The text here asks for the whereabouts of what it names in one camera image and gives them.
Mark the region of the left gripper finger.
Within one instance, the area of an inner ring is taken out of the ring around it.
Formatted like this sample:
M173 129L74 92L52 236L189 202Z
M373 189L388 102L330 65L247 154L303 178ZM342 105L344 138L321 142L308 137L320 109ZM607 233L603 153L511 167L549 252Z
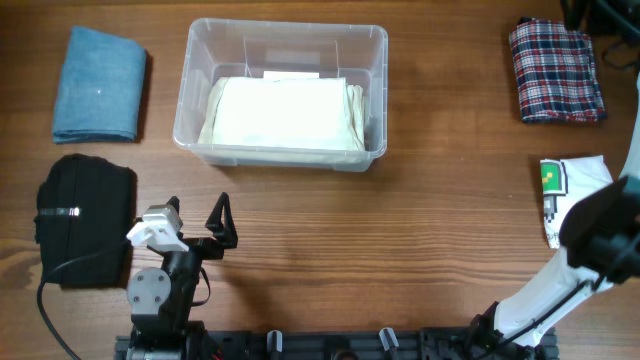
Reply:
M226 192L222 192L219 196L205 222L205 227L224 249L237 247L238 234L232 217L230 198Z
M172 196L165 204L165 217L173 231L178 234L181 230L181 218L179 216L180 200L177 196Z

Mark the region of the cream cloth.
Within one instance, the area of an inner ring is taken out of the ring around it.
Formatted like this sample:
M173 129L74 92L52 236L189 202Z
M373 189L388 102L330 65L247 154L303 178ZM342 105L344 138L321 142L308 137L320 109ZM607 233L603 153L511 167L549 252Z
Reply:
M222 77L208 97L203 145L364 151L364 90L344 78Z

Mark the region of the white printed t-shirt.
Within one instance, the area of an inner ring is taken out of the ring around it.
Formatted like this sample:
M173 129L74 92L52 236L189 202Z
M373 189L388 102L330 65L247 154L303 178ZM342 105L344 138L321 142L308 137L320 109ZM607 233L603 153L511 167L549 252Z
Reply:
M543 224L551 249L560 247L560 229L569 210L613 182L604 157L540 161Z

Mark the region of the red plaid cloth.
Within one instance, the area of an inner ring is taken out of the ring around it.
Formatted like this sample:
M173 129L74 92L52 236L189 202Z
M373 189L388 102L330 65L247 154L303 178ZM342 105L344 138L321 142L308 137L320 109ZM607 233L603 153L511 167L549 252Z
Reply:
M589 35L561 22L523 18L509 45L523 123L596 123L607 117Z

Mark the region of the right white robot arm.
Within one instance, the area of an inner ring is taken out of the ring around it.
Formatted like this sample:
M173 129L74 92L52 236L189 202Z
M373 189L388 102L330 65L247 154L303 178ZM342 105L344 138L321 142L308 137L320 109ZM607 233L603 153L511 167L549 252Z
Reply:
M509 35L521 119L595 123L606 108L591 34L639 38L636 1L564 1L560 22L522 19ZM554 250L516 294L477 316L466 355L534 359L543 336L591 296L639 274L639 138L612 178L601 155L540 162L543 223Z

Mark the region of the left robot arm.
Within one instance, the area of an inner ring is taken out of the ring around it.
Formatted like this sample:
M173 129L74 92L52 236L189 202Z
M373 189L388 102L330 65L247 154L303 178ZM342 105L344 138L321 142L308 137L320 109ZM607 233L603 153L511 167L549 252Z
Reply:
M206 303L194 299L200 281L210 284L202 263L221 260L226 250L238 244L229 195L219 196L205 222L210 237L186 238L182 226L179 199L173 196L164 205L149 207L127 234L131 244L146 245L163 261L159 268L139 271L128 283L133 328L128 338L116 340L116 359L224 357L204 323L189 316L192 308Z

